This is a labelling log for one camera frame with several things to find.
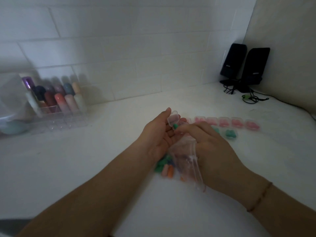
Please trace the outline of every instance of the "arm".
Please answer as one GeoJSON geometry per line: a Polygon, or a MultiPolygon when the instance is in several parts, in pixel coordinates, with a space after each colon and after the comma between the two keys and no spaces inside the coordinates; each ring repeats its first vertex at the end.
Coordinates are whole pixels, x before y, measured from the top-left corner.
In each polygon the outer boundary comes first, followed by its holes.
{"type": "Polygon", "coordinates": [[[35,217],[17,236],[108,236],[154,163],[181,137],[167,125],[170,113],[168,108],[149,122],[130,147],[35,217]]]}
{"type": "Polygon", "coordinates": [[[267,188],[270,182],[246,168],[229,143],[209,124],[182,125],[175,133],[189,133],[197,140],[196,153],[204,183],[241,203],[272,236],[316,233],[316,212],[273,185],[267,188]]]}

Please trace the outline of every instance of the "hand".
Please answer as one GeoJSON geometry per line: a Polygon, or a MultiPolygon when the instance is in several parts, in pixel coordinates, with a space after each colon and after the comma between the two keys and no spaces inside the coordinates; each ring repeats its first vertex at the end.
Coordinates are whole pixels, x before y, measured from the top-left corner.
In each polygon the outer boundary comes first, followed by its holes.
{"type": "MultiPolygon", "coordinates": [[[[155,162],[160,160],[168,148],[182,137],[182,135],[175,135],[172,127],[169,126],[167,118],[170,114],[171,109],[168,107],[145,126],[137,139],[155,162]]],[[[186,119],[181,118],[180,121],[186,122],[186,119]]]]}
{"type": "Polygon", "coordinates": [[[208,187],[231,196],[245,207],[260,195],[266,180],[247,169],[229,143],[209,124],[181,125],[175,133],[189,133],[196,139],[198,164],[208,187]]]}

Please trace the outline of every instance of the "white tabletop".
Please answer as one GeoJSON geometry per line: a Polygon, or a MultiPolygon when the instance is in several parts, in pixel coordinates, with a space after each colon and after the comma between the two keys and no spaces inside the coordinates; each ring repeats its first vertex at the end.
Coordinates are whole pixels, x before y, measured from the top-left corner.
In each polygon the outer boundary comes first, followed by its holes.
{"type": "MultiPolygon", "coordinates": [[[[315,160],[298,156],[315,143],[316,124],[274,99],[249,105],[219,83],[94,105],[89,126],[0,139],[0,219],[34,217],[81,185],[130,145],[167,107],[183,117],[257,118],[263,132],[240,130],[231,142],[242,162],[316,210],[315,160]],[[299,143],[293,149],[292,142],[299,143]]],[[[124,236],[268,236],[233,199],[200,193],[151,173],[113,233],[124,236]]]]}

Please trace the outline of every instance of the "wall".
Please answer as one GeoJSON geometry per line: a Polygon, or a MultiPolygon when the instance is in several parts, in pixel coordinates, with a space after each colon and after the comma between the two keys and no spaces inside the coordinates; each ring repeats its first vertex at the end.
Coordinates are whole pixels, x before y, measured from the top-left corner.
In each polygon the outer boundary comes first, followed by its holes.
{"type": "Polygon", "coordinates": [[[270,47],[258,88],[316,113],[316,0],[257,0],[244,44],[270,47]]]}
{"type": "Polygon", "coordinates": [[[219,80],[256,0],[0,0],[0,73],[101,103],[219,80]]]}

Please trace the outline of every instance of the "forearm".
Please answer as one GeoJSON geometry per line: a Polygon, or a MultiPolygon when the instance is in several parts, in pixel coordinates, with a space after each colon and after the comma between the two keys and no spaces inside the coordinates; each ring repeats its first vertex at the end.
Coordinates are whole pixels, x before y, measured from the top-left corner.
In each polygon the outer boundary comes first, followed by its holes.
{"type": "Polygon", "coordinates": [[[153,166],[138,142],[31,221],[18,236],[107,236],[153,166]]]}
{"type": "Polygon", "coordinates": [[[251,213],[272,236],[311,236],[316,233],[316,212],[299,203],[265,178],[251,171],[244,174],[244,187],[232,196],[246,209],[255,207],[251,213]]]}

